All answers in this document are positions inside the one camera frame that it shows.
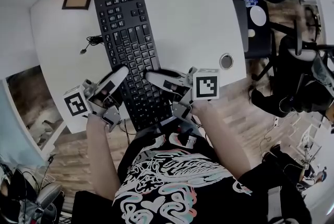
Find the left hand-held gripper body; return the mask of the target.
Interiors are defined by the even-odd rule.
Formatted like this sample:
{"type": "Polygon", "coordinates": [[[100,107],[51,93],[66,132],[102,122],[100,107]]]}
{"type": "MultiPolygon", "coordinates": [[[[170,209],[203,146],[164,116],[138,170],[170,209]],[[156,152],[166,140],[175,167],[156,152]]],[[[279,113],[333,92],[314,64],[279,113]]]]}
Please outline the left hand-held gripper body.
{"type": "Polygon", "coordinates": [[[100,117],[112,131],[121,120],[120,104],[113,94],[122,83],[120,78],[105,78],[98,83],[86,79],[81,85],[67,91],[64,101],[72,117],[89,114],[100,117]]]}

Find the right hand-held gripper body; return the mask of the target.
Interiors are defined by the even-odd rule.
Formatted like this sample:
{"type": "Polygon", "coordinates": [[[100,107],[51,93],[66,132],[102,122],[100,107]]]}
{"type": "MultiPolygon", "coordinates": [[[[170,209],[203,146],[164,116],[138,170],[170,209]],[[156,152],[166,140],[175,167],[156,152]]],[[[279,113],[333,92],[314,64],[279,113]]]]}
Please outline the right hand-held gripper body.
{"type": "Polygon", "coordinates": [[[191,67],[188,73],[178,77],[168,77],[163,88],[174,94],[172,113],[181,120],[189,121],[192,105],[196,100],[219,98],[219,71],[216,69],[197,69],[191,67]]]}

